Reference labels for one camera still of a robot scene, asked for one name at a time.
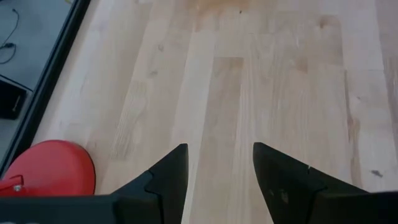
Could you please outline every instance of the wooden floor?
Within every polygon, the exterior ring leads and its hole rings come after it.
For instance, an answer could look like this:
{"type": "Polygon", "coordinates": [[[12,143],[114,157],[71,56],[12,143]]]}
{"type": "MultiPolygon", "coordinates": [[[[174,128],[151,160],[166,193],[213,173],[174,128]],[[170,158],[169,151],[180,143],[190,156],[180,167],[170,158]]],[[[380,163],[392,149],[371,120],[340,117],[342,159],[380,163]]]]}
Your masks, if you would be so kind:
{"type": "Polygon", "coordinates": [[[181,142],[183,223],[272,223],[255,141],[398,189],[398,1],[91,2],[35,142],[84,146],[98,194],[181,142]]]}

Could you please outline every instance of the black device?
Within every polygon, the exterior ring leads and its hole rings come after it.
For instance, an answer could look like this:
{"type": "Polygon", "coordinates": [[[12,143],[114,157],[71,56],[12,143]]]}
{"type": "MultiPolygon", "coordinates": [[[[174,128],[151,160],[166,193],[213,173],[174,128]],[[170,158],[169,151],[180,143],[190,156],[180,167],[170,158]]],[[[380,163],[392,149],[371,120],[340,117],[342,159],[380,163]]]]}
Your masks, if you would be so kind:
{"type": "Polygon", "coordinates": [[[0,80],[0,118],[16,119],[21,112],[26,91],[0,80]]]}
{"type": "Polygon", "coordinates": [[[368,193],[259,142],[253,162],[275,224],[398,223],[398,192],[368,193]]]}
{"type": "Polygon", "coordinates": [[[181,223],[188,186],[188,146],[181,144],[109,195],[0,198],[0,223],[181,223]]]}

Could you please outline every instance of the red disc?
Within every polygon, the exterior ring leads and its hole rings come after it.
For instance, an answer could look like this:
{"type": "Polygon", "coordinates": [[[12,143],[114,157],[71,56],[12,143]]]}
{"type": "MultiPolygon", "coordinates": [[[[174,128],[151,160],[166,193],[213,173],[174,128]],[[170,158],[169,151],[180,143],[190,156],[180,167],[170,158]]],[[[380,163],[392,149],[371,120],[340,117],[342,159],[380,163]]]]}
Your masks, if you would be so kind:
{"type": "Polygon", "coordinates": [[[51,140],[32,146],[9,167],[3,180],[21,175],[23,196],[92,195],[94,165],[72,142],[51,140]]]}

